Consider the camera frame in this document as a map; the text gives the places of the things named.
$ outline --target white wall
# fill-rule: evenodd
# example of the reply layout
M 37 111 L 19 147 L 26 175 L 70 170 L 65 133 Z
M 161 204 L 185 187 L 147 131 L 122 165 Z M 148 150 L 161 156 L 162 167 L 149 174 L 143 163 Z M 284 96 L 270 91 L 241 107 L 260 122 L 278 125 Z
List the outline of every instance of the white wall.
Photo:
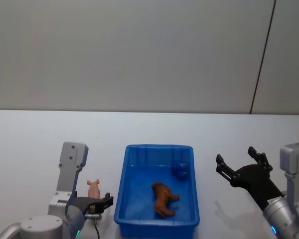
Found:
M 0 0 L 0 109 L 248 113 L 272 0 Z
M 299 0 L 277 0 L 253 113 L 299 114 Z

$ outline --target blue plastic tray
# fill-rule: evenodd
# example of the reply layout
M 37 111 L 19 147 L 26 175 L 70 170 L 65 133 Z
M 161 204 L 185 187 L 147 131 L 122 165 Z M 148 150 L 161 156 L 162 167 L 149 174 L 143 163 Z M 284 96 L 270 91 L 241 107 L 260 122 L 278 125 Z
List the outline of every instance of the blue plastic tray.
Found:
M 153 182 L 167 185 L 179 201 L 173 217 L 154 211 Z M 199 224 L 193 149 L 182 145 L 126 147 L 114 220 L 125 238 L 191 239 Z

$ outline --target black cable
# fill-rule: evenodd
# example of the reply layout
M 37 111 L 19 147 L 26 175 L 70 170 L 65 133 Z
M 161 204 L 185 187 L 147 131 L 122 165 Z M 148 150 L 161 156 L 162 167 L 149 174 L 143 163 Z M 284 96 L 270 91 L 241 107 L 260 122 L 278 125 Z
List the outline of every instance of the black cable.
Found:
M 100 233 L 99 233 L 98 228 L 96 227 L 96 223 L 97 223 L 97 220 L 94 220 L 94 228 L 96 230 L 96 233 L 98 234 L 98 239 L 100 239 Z
M 274 0 L 273 10 L 271 12 L 271 17 L 270 17 L 270 22 L 269 22 L 269 28 L 268 28 L 268 32 L 267 32 L 265 47 L 264 47 L 264 52 L 263 52 L 263 56 L 261 58 L 261 63 L 260 63 L 260 67 L 259 67 L 259 72 L 258 72 L 256 87 L 255 87 L 255 91 L 254 91 L 253 101 L 251 102 L 251 107 L 250 107 L 249 114 L 251 114 L 253 112 L 253 106 L 254 106 L 254 101 L 255 101 L 255 97 L 256 97 L 256 91 L 257 91 L 257 88 L 258 88 L 258 83 L 259 83 L 261 69 L 263 67 L 263 62 L 264 62 L 264 58 L 265 58 L 265 53 L 266 53 L 266 48 L 267 48 L 267 43 L 268 43 L 268 38 L 269 38 L 269 32 L 270 32 L 270 28 L 271 28 L 271 23 L 273 22 L 275 7 L 276 7 L 276 0 Z

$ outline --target metal cylinder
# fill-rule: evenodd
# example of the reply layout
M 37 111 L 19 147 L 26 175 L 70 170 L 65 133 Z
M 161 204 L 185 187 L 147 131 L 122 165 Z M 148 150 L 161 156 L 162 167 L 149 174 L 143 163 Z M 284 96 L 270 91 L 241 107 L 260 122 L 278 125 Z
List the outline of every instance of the metal cylinder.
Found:
M 90 219 L 90 220 L 100 220 L 100 219 L 102 219 L 101 214 L 85 214 L 84 217 L 85 217 L 85 219 Z
M 12 239 L 20 233 L 20 223 L 14 223 L 8 226 L 0 233 L 0 239 Z
M 22 239 L 61 239 L 63 221 L 57 216 L 45 215 L 29 218 L 21 223 Z
M 264 209 L 263 215 L 276 231 L 275 234 L 278 238 L 299 239 L 299 225 L 285 198 L 279 198 L 270 203 Z

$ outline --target cable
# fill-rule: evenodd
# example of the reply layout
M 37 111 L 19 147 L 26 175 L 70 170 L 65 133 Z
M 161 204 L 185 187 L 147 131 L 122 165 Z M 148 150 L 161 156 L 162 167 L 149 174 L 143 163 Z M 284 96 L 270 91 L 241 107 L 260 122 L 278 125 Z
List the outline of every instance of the cable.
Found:
M 94 220 L 94 228 L 96 230 L 96 233 L 98 234 L 98 239 L 100 239 L 100 233 L 99 233 L 98 228 L 96 227 L 96 223 L 97 223 L 97 220 Z

